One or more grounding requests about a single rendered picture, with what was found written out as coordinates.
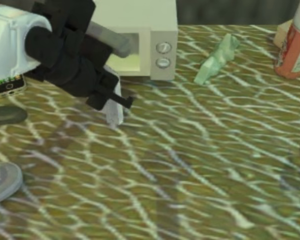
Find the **bottle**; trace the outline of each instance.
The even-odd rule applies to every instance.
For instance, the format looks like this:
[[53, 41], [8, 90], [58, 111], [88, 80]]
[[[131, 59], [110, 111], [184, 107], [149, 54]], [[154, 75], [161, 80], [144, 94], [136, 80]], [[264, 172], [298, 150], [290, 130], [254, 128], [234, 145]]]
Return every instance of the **bottle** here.
[[274, 70], [279, 76], [287, 79], [300, 76], [300, 3], [274, 63]]

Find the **rippled water texture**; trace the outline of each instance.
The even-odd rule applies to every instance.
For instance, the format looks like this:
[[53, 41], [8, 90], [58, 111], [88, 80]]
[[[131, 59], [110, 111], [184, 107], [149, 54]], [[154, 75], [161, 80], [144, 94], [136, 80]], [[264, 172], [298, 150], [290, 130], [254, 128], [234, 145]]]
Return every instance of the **rippled water texture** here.
[[[173, 82], [124, 79], [117, 130], [47, 83], [0, 100], [0, 161], [24, 186], [0, 204], [0, 240], [300, 240], [300, 78], [273, 71], [275, 26], [182, 26]], [[225, 33], [241, 45], [193, 83]]]

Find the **microwave window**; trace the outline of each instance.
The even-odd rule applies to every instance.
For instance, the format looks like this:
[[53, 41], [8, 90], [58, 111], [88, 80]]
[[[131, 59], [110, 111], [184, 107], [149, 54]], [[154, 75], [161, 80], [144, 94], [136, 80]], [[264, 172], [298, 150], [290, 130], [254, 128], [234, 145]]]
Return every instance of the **microwave window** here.
[[131, 54], [125, 58], [120, 58], [112, 54], [106, 64], [117, 72], [139, 72], [141, 68], [141, 59], [139, 52], [139, 34], [123, 33], [130, 40]]

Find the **microwave knob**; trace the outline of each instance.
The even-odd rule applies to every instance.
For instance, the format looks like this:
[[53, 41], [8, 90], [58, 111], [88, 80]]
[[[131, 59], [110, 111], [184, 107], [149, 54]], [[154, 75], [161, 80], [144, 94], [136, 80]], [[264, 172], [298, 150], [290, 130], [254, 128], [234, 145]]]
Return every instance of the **microwave knob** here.
[[156, 45], [156, 51], [160, 54], [167, 54], [172, 49], [172, 46], [168, 42], [162, 42]]
[[171, 61], [170, 61], [170, 59], [163, 57], [163, 58], [157, 59], [155, 63], [159, 68], [166, 69], [170, 66]]

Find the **bottle label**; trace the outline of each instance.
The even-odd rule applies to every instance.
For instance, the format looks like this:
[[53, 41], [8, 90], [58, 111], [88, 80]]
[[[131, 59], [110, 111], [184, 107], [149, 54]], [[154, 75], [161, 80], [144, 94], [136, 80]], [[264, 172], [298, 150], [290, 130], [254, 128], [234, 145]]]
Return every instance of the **bottle label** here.
[[300, 72], [300, 30], [291, 24], [275, 66], [291, 73]]

